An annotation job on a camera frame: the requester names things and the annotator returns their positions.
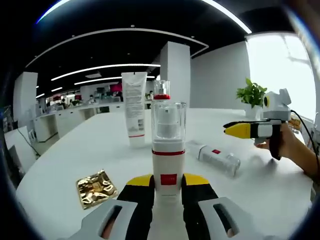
human hand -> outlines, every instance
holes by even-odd
[[[280,127],[280,146],[279,146],[279,155],[285,158],[292,158],[292,152],[297,146],[297,141],[299,141],[295,134],[292,132],[287,123],[281,124]],[[259,149],[269,149],[270,140],[267,139],[265,143],[256,144],[255,146]]]

wall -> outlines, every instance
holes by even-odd
[[[105,83],[99,83],[99,84],[93,84],[93,85],[86,85],[80,87],[80,94],[83,101],[88,101],[90,99],[90,95],[93,95],[95,91],[97,91],[97,88],[105,88],[106,91],[109,89],[109,85],[117,84],[116,82],[105,82]]]
[[[13,117],[18,120],[18,126],[32,129],[29,119],[36,115],[38,73],[23,72],[14,83]]]
[[[41,97],[38,99],[38,101],[39,101],[39,105],[42,108],[42,110],[46,110],[46,98]]]
[[[191,108],[243,109],[237,88],[250,78],[244,41],[228,45],[191,60]]]
[[[160,52],[161,79],[170,81],[173,102],[190,106],[191,59],[188,45],[168,41]]]
[[[154,81],[146,81],[145,84],[145,93],[149,94],[150,91],[155,91],[155,87],[154,87]]]

red label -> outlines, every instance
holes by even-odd
[[[217,149],[213,150],[212,152],[215,153],[215,154],[221,153],[221,151],[219,151],[219,150],[217,150]]]
[[[176,185],[177,174],[161,174],[161,185]]]

gold foil sachet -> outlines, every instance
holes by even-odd
[[[118,190],[102,169],[98,173],[76,181],[83,209],[91,208],[109,198],[118,196]]]

black ceiling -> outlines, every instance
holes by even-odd
[[[24,18],[22,49],[19,62],[26,66],[35,56],[50,47],[71,39],[72,35],[117,28],[161,30],[179,34],[209,45],[206,51],[244,40],[245,31],[214,7],[201,0],[70,0],[49,13],[38,24],[37,19],[54,5],[42,0]],[[253,33],[293,31],[279,0],[216,0],[239,17]],[[106,32],[74,39],[43,54],[24,71],[39,73],[37,94],[51,94],[52,89],[74,89],[75,82],[86,81],[77,73],[55,81],[52,78],[85,68],[113,64],[151,64],[167,41],[190,46],[191,54],[203,46],[187,39],[141,31]],[[147,67],[100,69],[103,78],[118,77],[121,72],[146,71]],[[157,76],[156,68],[150,75]]]

